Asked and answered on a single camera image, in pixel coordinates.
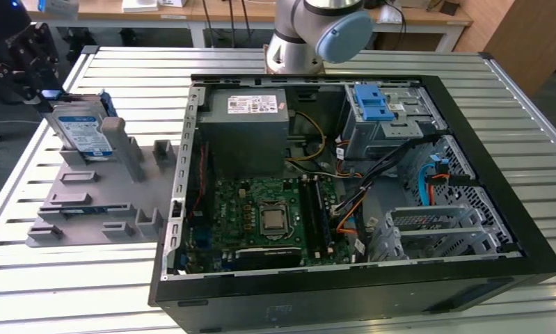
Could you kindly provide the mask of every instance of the slotted metal table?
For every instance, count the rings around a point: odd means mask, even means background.
[[[263,73],[259,49],[101,47],[65,82],[105,88],[140,145],[179,143],[193,73]],[[556,252],[556,131],[494,60],[477,54],[367,51],[331,74],[441,80]],[[148,307],[155,243],[29,248],[25,232],[56,176],[60,140],[43,122],[0,193],[0,333],[180,333]],[[556,277],[465,312],[285,328],[296,333],[556,333]]]

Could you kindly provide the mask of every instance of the white box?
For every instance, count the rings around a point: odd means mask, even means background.
[[[396,3],[401,4],[401,7],[427,9],[429,0],[396,0]]]
[[[153,12],[157,10],[157,0],[123,0],[123,13]]]
[[[157,0],[160,6],[183,7],[188,0]]]

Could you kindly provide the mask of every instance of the yellow wire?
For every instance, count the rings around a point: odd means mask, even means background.
[[[285,158],[287,161],[305,161],[305,160],[311,160],[315,157],[317,157],[323,153],[323,150],[325,149],[325,135],[323,134],[321,128],[319,127],[319,125],[316,124],[316,122],[313,121],[313,119],[307,116],[305,113],[301,113],[300,111],[296,111],[296,114],[299,114],[300,116],[303,116],[304,118],[307,118],[308,122],[315,126],[316,130],[319,131],[319,133],[321,135],[321,147],[319,148],[319,151],[316,151],[312,155],[308,155],[305,157]]]

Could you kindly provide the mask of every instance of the power supply label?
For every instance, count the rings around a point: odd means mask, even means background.
[[[91,157],[112,154],[111,144],[99,130],[100,123],[93,116],[60,116],[65,137],[73,142],[77,151]]]
[[[228,113],[276,112],[276,95],[233,95],[228,98]]]

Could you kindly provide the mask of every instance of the power cable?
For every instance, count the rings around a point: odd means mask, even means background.
[[[232,0],[228,0],[228,7],[231,8],[231,29],[232,29],[232,49],[236,48],[237,38],[236,32],[233,30],[233,10],[232,10]]]
[[[209,20],[209,13],[207,11],[205,0],[203,0],[203,11],[205,12],[207,28],[209,29],[209,39],[212,40],[212,47],[216,48],[216,41],[213,40],[212,21]]]
[[[240,0],[240,2],[243,3],[243,13],[244,13],[244,22],[247,25],[247,35],[249,35],[249,39],[247,40],[247,47],[251,47],[252,32],[251,32],[251,27],[249,27],[249,16],[247,15],[247,6],[244,4],[244,0]]]

